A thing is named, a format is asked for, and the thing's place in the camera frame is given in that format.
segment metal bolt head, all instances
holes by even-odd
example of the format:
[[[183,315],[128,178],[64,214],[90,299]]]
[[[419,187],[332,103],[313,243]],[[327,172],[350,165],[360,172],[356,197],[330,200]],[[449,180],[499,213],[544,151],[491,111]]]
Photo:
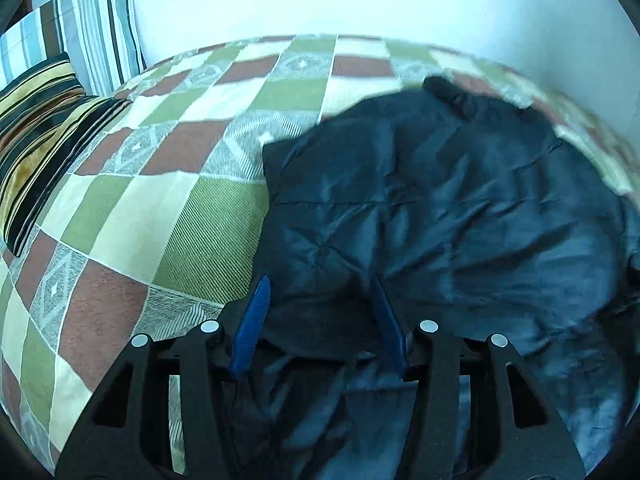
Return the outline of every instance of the metal bolt head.
[[[491,342],[494,345],[499,346],[500,348],[504,348],[509,344],[509,340],[505,338],[505,336],[503,336],[502,334],[493,334],[491,336]]]
[[[131,344],[136,348],[140,348],[141,346],[146,345],[148,342],[149,342],[149,338],[145,334],[135,335],[131,340]]]
[[[420,330],[433,334],[438,330],[438,324],[431,319],[425,319],[424,321],[420,322]]]
[[[202,330],[206,334],[216,332],[219,328],[220,323],[218,323],[217,321],[213,321],[212,319],[209,319],[208,321],[205,321],[200,325],[200,330]]]

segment wrinkled fabric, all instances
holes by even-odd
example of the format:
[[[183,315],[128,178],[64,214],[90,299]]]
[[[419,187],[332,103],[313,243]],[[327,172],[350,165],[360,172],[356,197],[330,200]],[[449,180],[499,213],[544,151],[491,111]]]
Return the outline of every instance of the wrinkled fabric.
[[[430,78],[263,159],[254,275],[270,277],[271,307],[232,410],[248,471],[394,477],[415,385],[383,359],[374,275],[406,332],[432,319],[507,336],[587,468],[608,452],[640,377],[638,213],[540,113]],[[465,417],[452,424],[462,449]]]

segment checkered bedspread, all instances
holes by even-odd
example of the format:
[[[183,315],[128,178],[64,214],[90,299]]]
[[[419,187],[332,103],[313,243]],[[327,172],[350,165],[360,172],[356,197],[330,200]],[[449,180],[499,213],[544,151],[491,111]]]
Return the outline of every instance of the checkered bedspread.
[[[608,186],[640,203],[639,165],[621,137],[494,63],[328,35],[254,38],[175,56],[116,92],[133,104],[56,187],[23,256],[4,250],[0,259],[0,399],[38,459],[53,470],[133,333],[181,335],[245,294],[268,208],[265,143],[436,74],[538,107]],[[179,458],[175,381],[172,391]]]

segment pillow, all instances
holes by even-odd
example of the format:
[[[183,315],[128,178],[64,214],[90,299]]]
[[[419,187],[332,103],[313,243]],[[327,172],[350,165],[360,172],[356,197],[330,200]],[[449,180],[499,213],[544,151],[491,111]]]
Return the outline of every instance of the pillow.
[[[0,226],[15,256],[66,170],[130,104],[85,95],[66,52],[0,91]]]
[[[67,52],[89,94],[107,96],[146,68],[133,0],[51,0],[0,36],[0,89]]]

